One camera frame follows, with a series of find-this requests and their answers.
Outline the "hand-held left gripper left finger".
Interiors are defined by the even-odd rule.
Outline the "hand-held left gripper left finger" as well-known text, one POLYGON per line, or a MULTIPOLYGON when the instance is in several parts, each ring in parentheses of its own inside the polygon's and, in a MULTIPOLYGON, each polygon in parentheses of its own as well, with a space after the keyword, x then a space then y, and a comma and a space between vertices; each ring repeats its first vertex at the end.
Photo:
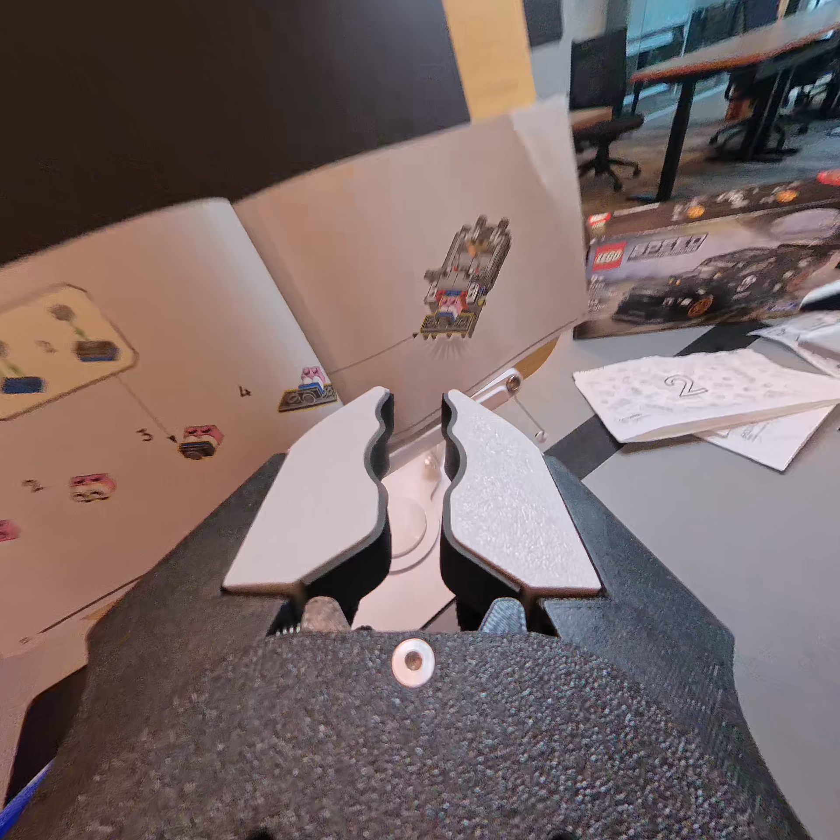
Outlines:
POLYGON ((362 598, 390 570, 394 396, 375 386, 290 447, 224 577, 224 590, 362 598))

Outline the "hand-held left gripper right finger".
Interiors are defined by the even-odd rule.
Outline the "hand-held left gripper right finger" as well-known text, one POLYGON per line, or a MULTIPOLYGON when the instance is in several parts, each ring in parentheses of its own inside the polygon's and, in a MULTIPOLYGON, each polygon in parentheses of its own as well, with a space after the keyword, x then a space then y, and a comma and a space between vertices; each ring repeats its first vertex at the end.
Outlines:
POLYGON ((447 588, 468 605, 597 595, 601 579, 539 447, 459 391, 443 395, 441 417, 447 588))

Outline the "instruction booklet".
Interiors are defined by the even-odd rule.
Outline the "instruction booklet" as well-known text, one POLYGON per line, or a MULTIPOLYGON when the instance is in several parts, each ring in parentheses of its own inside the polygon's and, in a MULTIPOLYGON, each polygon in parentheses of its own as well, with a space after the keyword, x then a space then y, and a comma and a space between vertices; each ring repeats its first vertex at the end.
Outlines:
POLYGON ((567 97, 2 268, 2 655, 374 385, 432 422, 582 317, 567 97))

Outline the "large blue plastic bin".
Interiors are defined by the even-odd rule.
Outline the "large blue plastic bin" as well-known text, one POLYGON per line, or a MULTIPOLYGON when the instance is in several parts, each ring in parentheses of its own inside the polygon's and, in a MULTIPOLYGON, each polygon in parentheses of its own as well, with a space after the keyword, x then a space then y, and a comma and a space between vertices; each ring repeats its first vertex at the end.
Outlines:
POLYGON ((1 811, 1 839, 5 839, 17 823, 24 809, 31 802, 41 782, 47 776, 52 764, 53 762, 49 761, 47 765, 26 784, 25 787, 16 793, 10 802, 5 805, 1 811))

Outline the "toy car set box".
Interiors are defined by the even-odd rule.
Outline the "toy car set box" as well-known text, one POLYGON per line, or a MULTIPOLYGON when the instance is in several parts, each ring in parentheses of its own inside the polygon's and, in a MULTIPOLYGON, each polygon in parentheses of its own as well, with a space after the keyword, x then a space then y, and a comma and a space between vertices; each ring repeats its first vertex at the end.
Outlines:
POLYGON ((838 296, 839 170, 588 216, 576 340, 777 319, 838 296))

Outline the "white book stand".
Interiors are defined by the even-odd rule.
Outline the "white book stand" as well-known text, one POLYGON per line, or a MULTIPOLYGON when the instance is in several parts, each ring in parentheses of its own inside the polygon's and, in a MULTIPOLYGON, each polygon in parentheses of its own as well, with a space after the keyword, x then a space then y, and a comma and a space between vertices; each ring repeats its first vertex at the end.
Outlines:
POLYGON ((391 455, 384 479, 392 533, 388 575, 365 596, 354 627, 384 631, 424 627, 453 600, 439 570, 439 535, 448 478, 440 424, 391 455))

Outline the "white numbered paper bag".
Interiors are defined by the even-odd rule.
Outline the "white numbered paper bag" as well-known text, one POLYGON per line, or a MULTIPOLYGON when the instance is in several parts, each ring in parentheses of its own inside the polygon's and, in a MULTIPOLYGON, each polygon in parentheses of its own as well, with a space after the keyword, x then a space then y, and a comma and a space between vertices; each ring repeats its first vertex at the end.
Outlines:
POLYGON ((838 379, 797 371, 751 350, 648 356, 573 373, 620 444, 754 424, 839 403, 838 379))

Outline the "white sticker sheet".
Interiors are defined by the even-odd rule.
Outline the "white sticker sheet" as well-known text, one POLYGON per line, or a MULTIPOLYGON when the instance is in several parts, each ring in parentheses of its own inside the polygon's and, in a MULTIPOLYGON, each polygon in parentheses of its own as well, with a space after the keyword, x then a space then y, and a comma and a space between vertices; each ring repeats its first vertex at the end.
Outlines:
POLYGON ((822 373, 839 377, 839 311, 775 319, 750 335, 780 343, 822 373))

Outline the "black panel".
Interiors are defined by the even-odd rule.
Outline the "black panel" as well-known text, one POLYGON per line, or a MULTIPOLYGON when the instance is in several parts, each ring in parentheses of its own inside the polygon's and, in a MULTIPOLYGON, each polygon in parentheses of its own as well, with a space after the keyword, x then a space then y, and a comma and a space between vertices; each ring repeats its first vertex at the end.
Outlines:
POLYGON ((441 2, 2 1, 2 263, 468 121, 441 2))

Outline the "black office chair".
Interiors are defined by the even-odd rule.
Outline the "black office chair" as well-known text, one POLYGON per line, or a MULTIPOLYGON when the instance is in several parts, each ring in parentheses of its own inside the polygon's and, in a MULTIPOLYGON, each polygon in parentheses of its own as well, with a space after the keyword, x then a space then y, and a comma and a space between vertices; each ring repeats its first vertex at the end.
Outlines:
POLYGON ((611 145, 627 133, 640 129, 644 116, 623 115, 627 90, 627 28, 617 28, 604 35, 575 41, 570 52, 570 110, 573 112, 606 109, 607 116, 593 122, 577 122, 572 127, 574 150, 577 154, 593 150, 590 160, 578 165, 579 175, 591 172, 607 175, 612 188, 619 193, 623 182, 614 166, 641 173, 635 161, 611 156, 611 145))

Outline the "wooden background desk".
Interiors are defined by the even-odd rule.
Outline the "wooden background desk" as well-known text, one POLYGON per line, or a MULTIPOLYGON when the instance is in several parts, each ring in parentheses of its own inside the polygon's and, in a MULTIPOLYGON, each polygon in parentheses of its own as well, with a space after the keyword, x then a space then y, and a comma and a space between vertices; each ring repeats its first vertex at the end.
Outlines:
POLYGON ((781 17, 771 24, 687 55, 636 70, 629 80, 633 88, 655 82, 678 83, 680 90, 657 190, 630 195, 629 200, 652 204, 666 202, 672 197, 699 80, 725 71, 755 67, 814 44, 825 34, 838 30, 838 20, 839 2, 827 2, 811 11, 781 17))

